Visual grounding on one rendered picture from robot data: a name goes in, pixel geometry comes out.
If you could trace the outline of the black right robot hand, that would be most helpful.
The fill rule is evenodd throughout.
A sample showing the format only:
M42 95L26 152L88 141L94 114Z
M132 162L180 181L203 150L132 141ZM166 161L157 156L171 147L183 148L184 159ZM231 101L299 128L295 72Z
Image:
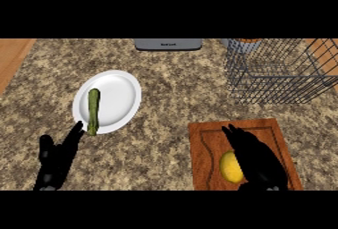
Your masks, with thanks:
M287 191L287 175L268 145L231 124L221 130L246 179L237 191Z

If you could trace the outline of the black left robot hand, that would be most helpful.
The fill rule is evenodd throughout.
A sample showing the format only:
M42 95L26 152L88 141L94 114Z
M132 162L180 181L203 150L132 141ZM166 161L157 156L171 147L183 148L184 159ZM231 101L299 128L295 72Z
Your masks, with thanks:
M35 191L56 191L66 181L69 168L78 151L78 144L84 130L82 123L76 122L60 144L54 144L50 135L39 137L38 159L41 163L36 174Z

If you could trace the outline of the yellow lemon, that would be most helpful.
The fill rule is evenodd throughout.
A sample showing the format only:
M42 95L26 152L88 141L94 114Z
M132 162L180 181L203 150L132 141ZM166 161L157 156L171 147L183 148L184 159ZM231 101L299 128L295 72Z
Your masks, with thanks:
M222 153L218 160L218 170L227 182L237 183L243 179L242 168L231 150Z

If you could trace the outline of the brown wooden cutting board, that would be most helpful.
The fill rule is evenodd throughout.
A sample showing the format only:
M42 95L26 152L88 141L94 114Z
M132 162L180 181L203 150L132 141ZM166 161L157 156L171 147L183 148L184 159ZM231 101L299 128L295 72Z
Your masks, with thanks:
M221 127L228 124L255 134L258 140L268 145L286 172L287 189L301 191L302 184L274 118L188 124L193 188L200 191L236 191L239 185L246 182L246 179L242 179L239 183L227 182L218 170L221 155L231 150L221 131Z

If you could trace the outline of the green cucumber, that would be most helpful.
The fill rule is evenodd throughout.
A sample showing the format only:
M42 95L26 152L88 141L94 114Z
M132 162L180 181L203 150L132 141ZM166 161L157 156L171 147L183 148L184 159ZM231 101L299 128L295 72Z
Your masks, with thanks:
M88 124L87 124L87 132L91 136L95 135L98 129L98 120L97 120L97 112L98 112L98 100L100 100L100 91L98 89L91 89L88 91Z

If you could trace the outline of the white oval plate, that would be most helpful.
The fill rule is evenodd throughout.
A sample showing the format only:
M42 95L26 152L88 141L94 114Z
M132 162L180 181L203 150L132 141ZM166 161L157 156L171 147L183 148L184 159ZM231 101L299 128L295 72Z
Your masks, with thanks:
M100 72L82 83L72 100L72 117L75 122L82 123L84 130L90 119L91 89L100 92L95 134L106 134L116 131L134 117L141 104L141 86L134 76L121 70Z

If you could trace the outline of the pale striped cup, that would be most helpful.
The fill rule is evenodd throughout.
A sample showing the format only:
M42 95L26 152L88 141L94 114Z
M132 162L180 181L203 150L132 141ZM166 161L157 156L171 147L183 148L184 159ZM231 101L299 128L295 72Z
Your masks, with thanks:
M236 53L246 54L258 49L261 41L261 38L230 38L228 48Z

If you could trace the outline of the grey appliance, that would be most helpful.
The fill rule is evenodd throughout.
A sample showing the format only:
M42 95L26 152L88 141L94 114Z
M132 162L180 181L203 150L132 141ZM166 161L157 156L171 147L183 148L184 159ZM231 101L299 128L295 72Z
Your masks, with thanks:
M137 50L197 50L202 47L200 38L135 38Z

